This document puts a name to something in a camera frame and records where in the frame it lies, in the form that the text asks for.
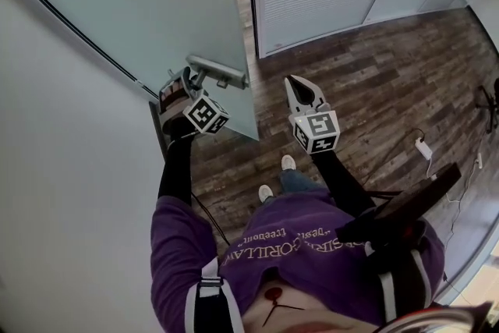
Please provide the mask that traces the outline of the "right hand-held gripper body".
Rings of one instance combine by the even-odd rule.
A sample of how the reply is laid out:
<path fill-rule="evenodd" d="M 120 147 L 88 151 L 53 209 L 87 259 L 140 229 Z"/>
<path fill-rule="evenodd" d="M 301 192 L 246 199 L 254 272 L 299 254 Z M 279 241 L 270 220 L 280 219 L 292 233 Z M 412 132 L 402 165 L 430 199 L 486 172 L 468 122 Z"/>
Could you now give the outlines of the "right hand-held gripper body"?
<path fill-rule="evenodd" d="M 307 154 L 333 151 L 340 137 L 335 111 L 291 115 L 292 134 Z"/>

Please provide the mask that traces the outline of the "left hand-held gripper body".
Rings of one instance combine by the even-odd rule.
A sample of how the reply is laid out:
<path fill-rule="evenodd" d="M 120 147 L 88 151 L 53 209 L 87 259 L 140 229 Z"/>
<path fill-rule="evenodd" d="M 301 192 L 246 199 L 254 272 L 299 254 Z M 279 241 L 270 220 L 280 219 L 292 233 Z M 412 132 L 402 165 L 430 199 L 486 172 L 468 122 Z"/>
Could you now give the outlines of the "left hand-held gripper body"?
<path fill-rule="evenodd" d="M 182 71 L 173 74 L 170 80 L 160 89 L 158 99 L 158 114 L 161 124 L 161 131 L 165 135 L 170 135 L 170 125 L 173 119 L 186 117 L 193 125 L 197 133 L 216 134 L 230 119 L 230 114 L 214 99 L 208 96 L 208 92 L 201 88 L 196 88 L 193 81 L 197 74 L 190 73 L 193 91 L 185 92 L 184 98 L 178 99 L 173 105 L 164 108 L 161 105 L 160 94 L 173 81 L 180 80 Z"/>

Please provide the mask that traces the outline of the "silver door lever handle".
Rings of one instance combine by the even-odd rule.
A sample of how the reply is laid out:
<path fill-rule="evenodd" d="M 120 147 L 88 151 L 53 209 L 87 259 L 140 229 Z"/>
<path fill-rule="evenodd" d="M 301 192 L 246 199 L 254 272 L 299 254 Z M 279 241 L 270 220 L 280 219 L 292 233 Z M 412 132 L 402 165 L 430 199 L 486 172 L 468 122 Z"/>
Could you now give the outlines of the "silver door lever handle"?
<path fill-rule="evenodd" d="M 249 86 L 246 74 L 232 67 L 196 55 L 188 55 L 186 61 L 197 74 L 193 81 L 196 88 L 201 88 L 207 77 L 216 80 L 217 86 L 223 89 L 233 86 L 245 90 Z"/>

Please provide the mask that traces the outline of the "person's right forearm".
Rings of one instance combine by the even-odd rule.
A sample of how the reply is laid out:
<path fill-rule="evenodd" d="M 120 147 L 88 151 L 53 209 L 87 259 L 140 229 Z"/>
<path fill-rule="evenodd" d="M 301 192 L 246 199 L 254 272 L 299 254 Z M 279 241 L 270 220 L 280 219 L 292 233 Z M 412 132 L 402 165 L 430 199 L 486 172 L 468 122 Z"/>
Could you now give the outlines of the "person's right forearm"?
<path fill-rule="evenodd" d="M 338 208 L 358 217 L 375 207 L 368 192 L 342 164 L 335 152 L 324 151 L 312 154 L 311 158 Z"/>

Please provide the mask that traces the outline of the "person's left forearm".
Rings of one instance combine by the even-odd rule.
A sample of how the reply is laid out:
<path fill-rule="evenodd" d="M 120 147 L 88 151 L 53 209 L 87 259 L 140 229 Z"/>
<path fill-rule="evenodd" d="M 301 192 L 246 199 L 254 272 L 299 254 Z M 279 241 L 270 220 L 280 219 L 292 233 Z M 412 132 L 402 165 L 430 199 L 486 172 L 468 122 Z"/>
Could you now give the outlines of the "person's left forearm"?
<path fill-rule="evenodd" d="M 191 148 L 194 128 L 187 119 L 175 119 L 170 125 L 168 147 L 157 198 L 174 197 L 192 205 Z"/>

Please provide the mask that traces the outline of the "person's left hand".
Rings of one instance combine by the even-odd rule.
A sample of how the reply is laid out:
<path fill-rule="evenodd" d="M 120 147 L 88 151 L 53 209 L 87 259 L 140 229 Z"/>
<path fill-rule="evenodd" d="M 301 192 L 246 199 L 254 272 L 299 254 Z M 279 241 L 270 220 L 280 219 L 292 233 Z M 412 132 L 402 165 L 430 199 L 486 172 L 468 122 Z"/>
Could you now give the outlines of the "person's left hand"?
<path fill-rule="evenodd" d="M 184 98 L 185 91 L 181 80 L 173 81 L 160 94 L 161 105 L 168 108 L 173 105 L 178 99 Z"/>

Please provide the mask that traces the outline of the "person's blue jeans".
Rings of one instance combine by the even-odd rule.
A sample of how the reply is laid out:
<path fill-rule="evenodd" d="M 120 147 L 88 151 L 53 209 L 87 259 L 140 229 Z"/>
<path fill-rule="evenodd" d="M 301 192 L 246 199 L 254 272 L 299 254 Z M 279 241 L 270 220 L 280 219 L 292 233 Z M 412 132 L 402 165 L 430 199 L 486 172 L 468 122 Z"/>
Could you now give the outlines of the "person's blue jeans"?
<path fill-rule="evenodd" d="M 283 193 L 300 193 L 309 190 L 322 190 L 324 186 L 296 169 L 286 169 L 279 174 Z"/>

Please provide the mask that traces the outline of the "black chest-mounted device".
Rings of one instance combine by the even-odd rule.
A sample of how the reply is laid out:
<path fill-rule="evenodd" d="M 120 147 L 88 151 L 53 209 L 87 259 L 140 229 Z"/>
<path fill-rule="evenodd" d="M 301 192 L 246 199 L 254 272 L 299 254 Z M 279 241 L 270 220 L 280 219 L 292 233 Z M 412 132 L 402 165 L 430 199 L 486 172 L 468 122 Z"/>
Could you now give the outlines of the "black chest-mounted device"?
<path fill-rule="evenodd" d="M 384 202 L 336 230 L 341 243 L 367 243 L 374 249 L 410 236 L 413 226 L 460 180 L 455 163 L 437 171 L 434 178 L 419 181 L 404 191 L 370 191 Z"/>

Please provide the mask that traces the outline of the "person's purple shirt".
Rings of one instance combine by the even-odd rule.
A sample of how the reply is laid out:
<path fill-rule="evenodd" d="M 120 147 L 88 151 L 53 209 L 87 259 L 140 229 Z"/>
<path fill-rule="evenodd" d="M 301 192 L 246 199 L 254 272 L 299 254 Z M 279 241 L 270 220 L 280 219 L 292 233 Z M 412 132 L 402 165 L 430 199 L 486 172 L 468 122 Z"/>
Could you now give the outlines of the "person's purple shirt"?
<path fill-rule="evenodd" d="M 326 190 L 291 193 L 260 206 L 242 236 L 219 257 L 241 312 L 260 284 L 280 278 L 330 310 L 379 325 L 385 320 L 380 279 L 362 242 L 341 243 L 336 229 L 351 216 Z M 151 301 L 166 333 L 185 333 L 189 289 L 215 259 L 211 225 L 183 201 L 161 197 L 151 226 Z"/>

